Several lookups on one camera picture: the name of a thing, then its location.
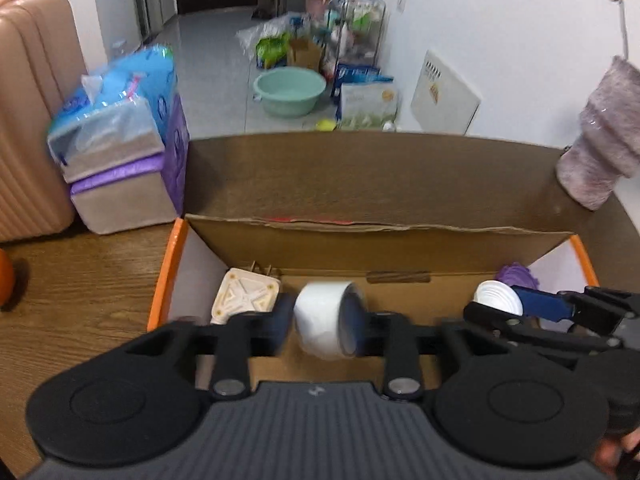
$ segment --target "suitcase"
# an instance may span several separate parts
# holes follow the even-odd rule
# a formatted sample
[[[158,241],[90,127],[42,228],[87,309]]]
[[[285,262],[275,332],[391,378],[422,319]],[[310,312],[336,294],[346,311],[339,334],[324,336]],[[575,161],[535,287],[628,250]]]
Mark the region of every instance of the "suitcase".
[[[75,218],[46,137],[84,73],[67,0],[0,6],[0,242],[57,233]]]

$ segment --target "yellow object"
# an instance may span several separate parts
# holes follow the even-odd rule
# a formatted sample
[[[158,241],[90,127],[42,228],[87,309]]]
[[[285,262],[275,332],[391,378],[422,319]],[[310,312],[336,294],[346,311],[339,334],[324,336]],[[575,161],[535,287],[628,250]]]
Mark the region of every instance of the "yellow object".
[[[338,126],[338,123],[333,119],[321,119],[316,124],[316,130],[319,132],[332,132]]]

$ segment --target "round black joint cover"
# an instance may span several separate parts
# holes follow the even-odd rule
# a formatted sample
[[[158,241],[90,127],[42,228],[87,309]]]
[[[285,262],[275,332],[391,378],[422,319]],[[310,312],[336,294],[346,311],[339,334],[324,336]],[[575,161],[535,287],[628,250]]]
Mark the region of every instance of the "round black joint cover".
[[[161,359],[122,352],[44,383],[31,396],[26,419],[44,455],[108,468],[174,448],[201,411],[197,390]]]
[[[462,451],[523,469],[590,456],[607,429],[601,394],[529,352],[471,359],[437,392],[433,410]]]
[[[640,352],[611,350],[578,361],[575,373],[609,402],[609,433],[627,434],[640,425]]]

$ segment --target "metal screw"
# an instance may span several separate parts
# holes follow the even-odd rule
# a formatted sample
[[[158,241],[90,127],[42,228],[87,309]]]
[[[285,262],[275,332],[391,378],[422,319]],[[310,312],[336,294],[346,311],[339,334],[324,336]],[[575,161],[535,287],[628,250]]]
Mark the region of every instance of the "metal screw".
[[[420,389],[420,383],[409,377],[399,377],[389,381],[389,389],[398,395],[411,395]]]
[[[223,397],[235,397],[244,392],[244,384],[237,379],[222,379],[213,385],[213,391]]]

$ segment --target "green plastic bag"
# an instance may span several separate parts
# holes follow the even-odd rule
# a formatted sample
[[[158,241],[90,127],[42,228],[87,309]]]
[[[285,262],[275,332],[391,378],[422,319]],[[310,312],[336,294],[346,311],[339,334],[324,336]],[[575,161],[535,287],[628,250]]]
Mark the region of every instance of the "green plastic bag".
[[[255,47],[258,68],[274,68],[281,60],[287,58],[289,34],[281,34],[270,38],[262,38]]]

